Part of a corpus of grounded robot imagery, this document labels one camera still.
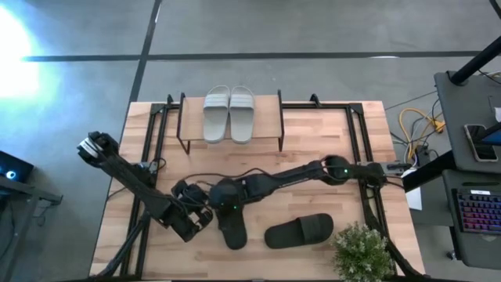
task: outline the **wooden tabletop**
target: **wooden tabletop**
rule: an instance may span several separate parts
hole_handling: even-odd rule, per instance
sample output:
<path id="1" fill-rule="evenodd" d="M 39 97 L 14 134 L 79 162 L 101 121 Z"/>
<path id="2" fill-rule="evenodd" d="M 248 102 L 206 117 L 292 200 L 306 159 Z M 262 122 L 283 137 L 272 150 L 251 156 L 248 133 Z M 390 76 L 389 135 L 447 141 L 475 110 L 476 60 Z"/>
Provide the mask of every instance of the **wooden tabletop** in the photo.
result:
<path id="1" fill-rule="evenodd" d="M 374 160 L 396 160 L 382 102 L 361 103 Z M 130 162 L 140 160 L 149 112 L 150 103 L 132 103 L 130 106 L 120 147 L 121 155 Z M 172 110 L 168 115 L 162 153 L 167 165 L 160 170 L 157 189 L 170 193 L 178 179 L 199 172 L 238 175 L 249 168 L 259 167 L 274 173 L 318 160 L 327 154 L 341 155 L 353 161 L 345 115 L 343 110 L 284 110 L 283 152 L 278 151 L 277 139 L 271 138 L 253 139 L 247 145 L 237 145 L 231 140 L 216 145 L 192 141 L 191 153 L 186 155 L 175 138 L 178 111 Z M 359 123 L 356 115 L 354 117 L 359 148 L 363 150 Z M 153 137 L 150 159 L 153 158 L 156 139 Z M 121 187 L 114 180 L 110 193 Z M 424 273 L 404 191 L 385 186 L 381 194 L 391 239 L 411 265 Z M 92 262 L 92 274 L 103 269 L 124 242 L 132 198 L 126 190 L 108 201 Z M 338 279 L 330 262 L 335 250 L 328 242 L 272 250 L 266 247 L 263 239 L 270 226 L 320 212 L 332 216 L 335 233 L 349 223 L 364 222 L 356 182 L 327 186 L 320 181 L 308 181 L 277 190 L 263 201 L 247 205 L 243 214 L 248 241 L 238 251 L 226 247 L 216 218 L 188 243 L 184 243 L 173 230 L 152 222 L 143 279 Z M 133 252 L 132 262 L 135 262 L 136 254 L 137 249 Z"/>

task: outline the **green plant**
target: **green plant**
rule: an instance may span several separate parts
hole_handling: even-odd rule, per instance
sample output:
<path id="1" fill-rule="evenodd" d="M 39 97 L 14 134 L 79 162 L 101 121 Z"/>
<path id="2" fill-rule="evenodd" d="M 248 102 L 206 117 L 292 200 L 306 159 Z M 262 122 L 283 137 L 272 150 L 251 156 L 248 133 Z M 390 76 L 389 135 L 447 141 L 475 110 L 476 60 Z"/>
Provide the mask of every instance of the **green plant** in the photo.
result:
<path id="1" fill-rule="evenodd" d="M 387 239 L 365 224 L 348 226 L 333 237 L 331 245 L 337 249 L 333 257 L 334 269 L 340 278 L 352 282 L 380 282 L 393 274 L 390 254 L 385 250 Z"/>

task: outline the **rgb keyboard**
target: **rgb keyboard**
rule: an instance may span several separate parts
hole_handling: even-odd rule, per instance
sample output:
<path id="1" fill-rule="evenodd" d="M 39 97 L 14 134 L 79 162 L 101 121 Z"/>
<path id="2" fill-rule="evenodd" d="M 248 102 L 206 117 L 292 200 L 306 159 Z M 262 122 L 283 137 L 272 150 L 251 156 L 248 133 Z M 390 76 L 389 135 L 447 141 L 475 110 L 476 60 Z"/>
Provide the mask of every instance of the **rgb keyboard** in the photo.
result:
<path id="1" fill-rule="evenodd" d="M 501 235 L 501 193 L 488 190 L 456 191 L 463 232 Z"/>

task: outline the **phone screen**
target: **phone screen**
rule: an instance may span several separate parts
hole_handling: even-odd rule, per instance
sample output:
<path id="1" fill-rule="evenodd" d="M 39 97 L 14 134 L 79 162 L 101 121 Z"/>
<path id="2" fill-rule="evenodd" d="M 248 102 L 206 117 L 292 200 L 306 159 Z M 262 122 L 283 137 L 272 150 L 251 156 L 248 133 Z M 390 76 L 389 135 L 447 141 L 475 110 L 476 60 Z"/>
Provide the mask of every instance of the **phone screen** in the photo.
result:
<path id="1" fill-rule="evenodd" d="M 485 126 L 483 125 L 467 125 L 467 130 L 470 133 L 470 137 L 472 140 L 470 142 L 473 143 L 475 152 L 480 160 L 483 161 L 496 161 L 497 156 L 494 148 L 491 145 L 478 144 L 474 143 L 475 136 L 479 136 L 480 134 L 485 132 Z"/>

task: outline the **concrete floor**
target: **concrete floor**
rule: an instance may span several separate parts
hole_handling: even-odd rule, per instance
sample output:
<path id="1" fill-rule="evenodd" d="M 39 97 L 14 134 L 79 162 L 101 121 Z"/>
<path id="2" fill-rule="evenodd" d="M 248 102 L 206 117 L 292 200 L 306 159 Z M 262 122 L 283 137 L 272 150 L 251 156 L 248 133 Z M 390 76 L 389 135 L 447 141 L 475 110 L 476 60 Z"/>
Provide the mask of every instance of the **concrete floor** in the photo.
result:
<path id="1" fill-rule="evenodd" d="M 153 0 L 0 1 L 0 150 L 35 164 L 38 187 L 64 194 L 30 229 L 14 281 L 86 277 L 110 183 L 75 147 L 87 132 L 120 139 L 137 62 L 18 63 L 15 56 L 140 54 Z M 164 0 L 150 53 L 471 51 L 499 36 L 487 0 Z M 203 96 L 244 84 L 285 100 L 382 100 L 386 107 L 434 91 L 433 74 L 470 58 L 149 62 L 139 101 Z M 485 71 L 501 69 L 495 59 Z M 436 94 L 390 109 L 428 112 Z M 417 116 L 409 114 L 406 126 Z M 431 148 L 449 149 L 446 134 Z M 395 145 L 397 155 L 403 147 Z M 450 262 L 445 227 L 416 226 L 427 274 L 499 281 L 500 271 Z"/>

